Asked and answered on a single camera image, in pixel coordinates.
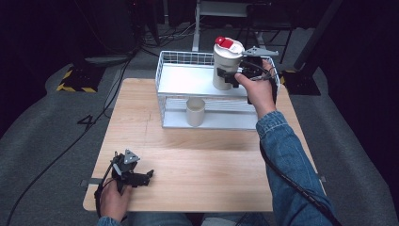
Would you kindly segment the person's leg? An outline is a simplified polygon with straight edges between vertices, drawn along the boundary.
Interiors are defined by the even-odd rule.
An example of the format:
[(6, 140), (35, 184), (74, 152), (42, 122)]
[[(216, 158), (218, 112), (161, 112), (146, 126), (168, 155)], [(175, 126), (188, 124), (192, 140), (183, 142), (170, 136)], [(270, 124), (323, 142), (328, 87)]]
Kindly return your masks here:
[(271, 226), (262, 213), (206, 213), (200, 226)]
[(131, 212), (129, 226), (192, 226), (183, 213)]

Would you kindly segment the white wire shelf rack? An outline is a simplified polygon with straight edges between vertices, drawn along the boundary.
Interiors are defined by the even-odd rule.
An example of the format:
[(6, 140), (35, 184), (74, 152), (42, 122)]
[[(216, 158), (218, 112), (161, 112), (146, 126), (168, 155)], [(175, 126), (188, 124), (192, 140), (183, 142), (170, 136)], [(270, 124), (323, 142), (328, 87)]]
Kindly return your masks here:
[(191, 98), (204, 103), (201, 129), (253, 130), (257, 114), (241, 86), (220, 90), (213, 85), (211, 53), (163, 51), (158, 60), (155, 87), (165, 128), (188, 128), (187, 104)]

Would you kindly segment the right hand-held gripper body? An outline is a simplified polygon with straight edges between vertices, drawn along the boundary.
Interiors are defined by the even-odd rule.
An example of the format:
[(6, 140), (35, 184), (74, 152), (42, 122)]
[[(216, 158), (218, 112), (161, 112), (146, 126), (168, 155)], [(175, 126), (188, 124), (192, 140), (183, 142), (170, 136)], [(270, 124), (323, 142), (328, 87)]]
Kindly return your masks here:
[(242, 69), (241, 73), (250, 80), (268, 80), (275, 78), (276, 72), (274, 71), (274, 67), (266, 70), (263, 67), (263, 59), (267, 58), (268, 62), (271, 63), (270, 57), (277, 56), (278, 54), (278, 51), (270, 51), (255, 46), (248, 48), (242, 53), (244, 58), (240, 63)]

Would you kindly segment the person's right hand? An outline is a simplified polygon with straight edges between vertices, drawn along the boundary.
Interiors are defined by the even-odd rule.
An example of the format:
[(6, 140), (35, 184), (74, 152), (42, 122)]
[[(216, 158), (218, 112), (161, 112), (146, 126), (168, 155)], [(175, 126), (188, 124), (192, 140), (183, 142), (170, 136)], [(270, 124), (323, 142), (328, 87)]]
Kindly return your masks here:
[(276, 110), (269, 80), (252, 81), (241, 73), (237, 73), (234, 77), (246, 89), (247, 97), (253, 104), (259, 119)]

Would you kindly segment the white cup with red lid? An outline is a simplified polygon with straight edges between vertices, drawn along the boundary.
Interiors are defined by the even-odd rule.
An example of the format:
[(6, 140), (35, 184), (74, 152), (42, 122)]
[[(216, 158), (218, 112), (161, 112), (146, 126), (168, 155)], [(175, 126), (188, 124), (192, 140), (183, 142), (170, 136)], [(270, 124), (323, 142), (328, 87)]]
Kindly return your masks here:
[(244, 46), (238, 40), (228, 37), (217, 37), (215, 39), (213, 85), (216, 89), (231, 89), (231, 83), (226, 82), (223, 76), (219, 76), (218, 70), (236, 73), (244, 51)]

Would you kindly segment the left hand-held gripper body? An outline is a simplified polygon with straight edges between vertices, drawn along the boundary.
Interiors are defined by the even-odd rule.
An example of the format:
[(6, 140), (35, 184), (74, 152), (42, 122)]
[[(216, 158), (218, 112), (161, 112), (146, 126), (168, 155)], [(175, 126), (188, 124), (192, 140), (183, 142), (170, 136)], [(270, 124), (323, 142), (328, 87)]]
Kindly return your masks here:
[(112, 178), (117, 182), (118, 192), (121, 192), (125, 185), (137, 187), (140, 179), (145, 179), (141, 173), (135, 173), (139, 157), (132, 151), (126, 149), (125, 153), (116, 153), (111, 161)]

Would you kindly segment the black yellow striped base plate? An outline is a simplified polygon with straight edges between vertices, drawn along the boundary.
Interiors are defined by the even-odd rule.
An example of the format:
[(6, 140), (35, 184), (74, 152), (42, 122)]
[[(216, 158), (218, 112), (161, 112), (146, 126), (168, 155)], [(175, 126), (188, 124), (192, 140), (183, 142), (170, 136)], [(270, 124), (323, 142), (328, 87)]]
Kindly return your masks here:
[(315, 81), (311, 76), (304, 75), (302, 72), (282, 71), (279, 73), (279, 79), (290, 95), (308, 95), (319, 96)]
[(95, 93), (99, 90), (105, 68), (88, 66), (85, 69), (70, 66), (57, 86), (57, 91)]

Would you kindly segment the person's left leg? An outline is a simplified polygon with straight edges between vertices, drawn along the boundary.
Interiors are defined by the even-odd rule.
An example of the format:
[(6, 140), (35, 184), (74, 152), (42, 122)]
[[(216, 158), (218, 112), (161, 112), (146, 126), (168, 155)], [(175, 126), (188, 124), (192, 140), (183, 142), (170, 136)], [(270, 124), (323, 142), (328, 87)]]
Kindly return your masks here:
[(192, 226), (183, 213), (131, 212), (129, 226)]

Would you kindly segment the white metal stand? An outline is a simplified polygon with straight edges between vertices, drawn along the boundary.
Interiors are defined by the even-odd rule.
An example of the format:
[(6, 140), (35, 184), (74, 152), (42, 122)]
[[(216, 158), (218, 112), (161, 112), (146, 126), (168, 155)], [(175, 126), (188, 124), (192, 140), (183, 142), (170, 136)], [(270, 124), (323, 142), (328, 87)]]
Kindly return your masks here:
[(222, 17), (246, 17), (247, 3), (217, 1), (217, 0), (196, 0), (195, 9), (195, 31), (192, 42), (192, 50), (197, 52), (200, 48), (200, 17), (201, 16), (222, 16)]

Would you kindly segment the black metal chair frame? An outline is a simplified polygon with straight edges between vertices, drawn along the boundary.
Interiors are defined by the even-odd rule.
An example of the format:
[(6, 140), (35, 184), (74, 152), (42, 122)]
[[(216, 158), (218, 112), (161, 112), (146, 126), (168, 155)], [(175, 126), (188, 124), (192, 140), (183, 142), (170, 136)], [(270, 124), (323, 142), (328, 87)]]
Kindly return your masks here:
[[(287, 4), (276, 2), (257, 2), (246, 6), (246, 20), (244, 25), (240, 28), (237, 35), (239, 38), (243, 31), (245, 31), (244, 46), (247, 46), (249, 37), (252, 36), (261, 44), (263, 32), (272, 32), (273, 36), (268, 43), (272, 46), (282, 47), (280, 54), (280, 63), (283, 62), (289, 41), (295, 29), (295, 20), (293, 12), (289, 9)], [(274, 43), (277, 35), (284, 31), (287, 37), (284, 43)]]

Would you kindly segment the person's right leg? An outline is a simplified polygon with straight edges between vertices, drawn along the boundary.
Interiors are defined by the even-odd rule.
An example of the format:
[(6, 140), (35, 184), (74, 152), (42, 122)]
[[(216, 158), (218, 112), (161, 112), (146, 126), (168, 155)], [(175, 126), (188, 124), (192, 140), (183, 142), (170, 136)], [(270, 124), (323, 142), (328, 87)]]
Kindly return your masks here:
[(206, 213), (200, 226), (271, 226), (262, 213)]

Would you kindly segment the dark slanted post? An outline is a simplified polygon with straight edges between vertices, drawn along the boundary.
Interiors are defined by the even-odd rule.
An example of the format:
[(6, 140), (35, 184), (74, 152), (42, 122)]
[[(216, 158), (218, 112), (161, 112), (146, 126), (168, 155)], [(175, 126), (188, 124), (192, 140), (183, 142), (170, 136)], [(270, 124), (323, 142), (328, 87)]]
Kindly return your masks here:
[(339, 9), (343, 0), (332, 0), (327, 10), (325, 11), (323, 17), (320, 22), (314, 29), (311, 37), (308, 42), (304, 46), (303, 50), (299, 54), (298, 58), (295, 61), (294, 68), (297, 70), (301, 70), (305, 65), (309, 57), (311, 56), (311, 52), (314, 50), (317, 42), (321, 39), (323, 33), (327, 29), (327, 26), (330, 24), (337, 10)]

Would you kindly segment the person's left hand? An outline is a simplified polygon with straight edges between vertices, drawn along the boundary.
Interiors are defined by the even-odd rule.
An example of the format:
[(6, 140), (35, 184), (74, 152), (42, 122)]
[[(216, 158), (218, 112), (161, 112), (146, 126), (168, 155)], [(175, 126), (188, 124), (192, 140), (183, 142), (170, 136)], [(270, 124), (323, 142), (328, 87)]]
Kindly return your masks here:
[(100, 198), (101, 216), (121, 223), (127, 212), (132, 191), (131, 186), (124, 186), (121, 191), (118, 191), (117, 182), (107, 179)]

